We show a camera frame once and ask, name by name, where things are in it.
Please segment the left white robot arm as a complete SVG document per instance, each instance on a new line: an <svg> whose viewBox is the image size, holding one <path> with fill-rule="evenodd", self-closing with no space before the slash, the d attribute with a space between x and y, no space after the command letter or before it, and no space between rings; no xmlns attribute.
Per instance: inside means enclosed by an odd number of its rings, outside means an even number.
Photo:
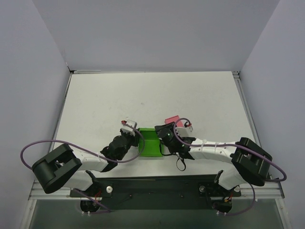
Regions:
<svg viewBox="0 0 305 229"><path fill-rule="evenodd" d="M129 162L123 158L130 148L137 147L143 139L139 130L121 129L100 153L88 153L83 149L72 149L67 143L60 145L31 167L45 193L50 194L62 187L76 188L87 196L93 196L98 185L90 171L109 172L118 164Z"/></svg>

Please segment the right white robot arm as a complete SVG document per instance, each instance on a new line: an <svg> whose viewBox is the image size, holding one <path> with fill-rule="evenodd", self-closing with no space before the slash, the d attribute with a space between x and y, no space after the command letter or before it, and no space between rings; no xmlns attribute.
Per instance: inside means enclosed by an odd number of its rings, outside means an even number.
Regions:
<svg viewBox="0 0 305 229"><path fill-rule="evenodd" d="M237 142L217 143L195 137L180 137L174 131L174 122L154 127L160 142L171 154L185 159L206 159L230 164L228 170L221 169L216 184L231 190L244 183L262 187L267 180L272 157L251 139L242 137Z"/></svg>

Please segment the green paper box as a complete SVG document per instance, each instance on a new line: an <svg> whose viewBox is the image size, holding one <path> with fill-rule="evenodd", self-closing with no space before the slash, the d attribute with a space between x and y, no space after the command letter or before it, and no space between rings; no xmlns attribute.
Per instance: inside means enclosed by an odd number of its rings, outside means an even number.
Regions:
<svg viewBox="0 0 305 229"><path fill-rule="evenodd" d="M140 133L144 137L145 146L143 147L143 139L140 137L138 148L141 150L142 157L162 157L163 145L157 136L154 128L139 128Z"/></svg>

